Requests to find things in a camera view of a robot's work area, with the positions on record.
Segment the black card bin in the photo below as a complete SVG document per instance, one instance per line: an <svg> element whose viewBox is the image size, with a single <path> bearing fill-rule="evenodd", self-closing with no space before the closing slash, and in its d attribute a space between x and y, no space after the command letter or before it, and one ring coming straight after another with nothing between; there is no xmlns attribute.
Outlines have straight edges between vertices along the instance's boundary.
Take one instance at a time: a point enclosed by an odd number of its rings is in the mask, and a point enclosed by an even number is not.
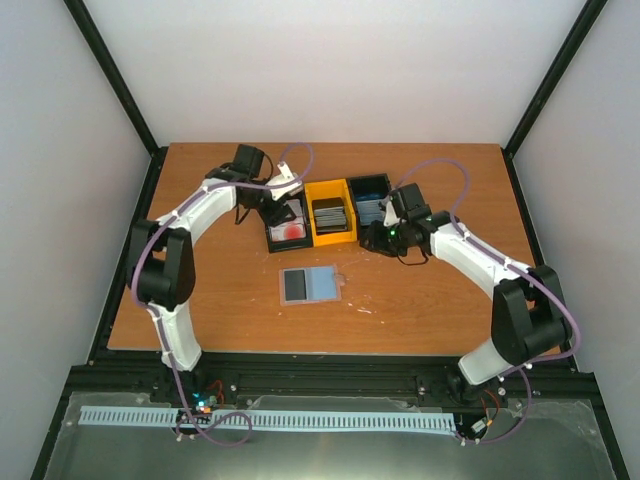
<svg viewBox="0 0 640 480"><path fill-rule="evenodd" d="M266 227L265 237L270 253L311 248L313 246L310 215L303 192L287 201L295 218L276 227Z"/></svg>
<svg viewBox="0 0 640 480"><path fill-rule="evenodd" d="M348 177L346 181L356 215L357 233L361 237L374 221L384 220L384 200L391 184L385 173Z"/></svg>

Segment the yellow card bin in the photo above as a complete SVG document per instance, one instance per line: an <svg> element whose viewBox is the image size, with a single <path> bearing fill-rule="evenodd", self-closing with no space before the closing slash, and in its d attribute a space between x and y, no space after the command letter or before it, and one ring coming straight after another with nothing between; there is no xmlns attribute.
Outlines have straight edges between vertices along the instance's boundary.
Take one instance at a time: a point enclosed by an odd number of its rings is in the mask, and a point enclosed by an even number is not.
<svg viewBox="0 0 640 480"><path fill-rule="evenodd" d="M315 247L357 240L357 221L345 179L305 184L305 198Z"/></svg>

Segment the pink leather card holder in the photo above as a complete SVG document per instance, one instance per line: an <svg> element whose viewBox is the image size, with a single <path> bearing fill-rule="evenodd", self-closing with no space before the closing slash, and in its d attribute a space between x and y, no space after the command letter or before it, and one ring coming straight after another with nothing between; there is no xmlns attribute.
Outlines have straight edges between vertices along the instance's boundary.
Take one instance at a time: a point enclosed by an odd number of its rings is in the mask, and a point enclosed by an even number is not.
<svg viewBox="0 0 640 480"><path fill-rule="evenodd" d="M307 290L307 299L305 301L285 301L283 271L288 269L305 270ZM334 265L286 268L279 272L280 302L283 306L340 301L342 297L341 290L345 285L345 276L339 273Z"/></svg>

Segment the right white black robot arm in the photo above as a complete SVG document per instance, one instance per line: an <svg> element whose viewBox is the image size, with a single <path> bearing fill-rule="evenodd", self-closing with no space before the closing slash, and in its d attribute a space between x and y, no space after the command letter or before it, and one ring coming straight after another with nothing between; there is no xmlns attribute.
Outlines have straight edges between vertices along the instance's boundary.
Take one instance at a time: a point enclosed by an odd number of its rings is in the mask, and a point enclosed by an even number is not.
<svg viewBox="0 0 640 480"><path fill-rule="evenodd" d="M579 340L552 268L515 261L481 240L454 214L432 211L416 184L390 191L377 208L378 217L360 240L363 248L398 260L416 248L424 261L436 258L457 269L492 302L489 338L462 356L446 376L455 402L468 403L490 381Z"/></svg>

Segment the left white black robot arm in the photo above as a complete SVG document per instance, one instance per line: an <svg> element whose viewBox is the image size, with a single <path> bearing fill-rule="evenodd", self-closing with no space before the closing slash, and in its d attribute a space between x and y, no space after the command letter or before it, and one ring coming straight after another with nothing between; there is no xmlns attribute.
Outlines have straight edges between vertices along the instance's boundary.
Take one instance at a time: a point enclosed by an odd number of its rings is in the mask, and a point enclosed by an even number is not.
<svg viewBox="0 0 640 480"><path fill-rule="evenodd" d="M162 362L177 371L172 388L186 402L201 400L208 378L194 367L202 349L196 340L189 299L196 283L194 245L216 221L240 207L256 211L268 228L293 220L288 204L303 182L284 159L271 162L271 176L259 177L268 155L241 144L232 161L205 175L177 207L131 227L126 283L132 299L154 323Z"/></svg>

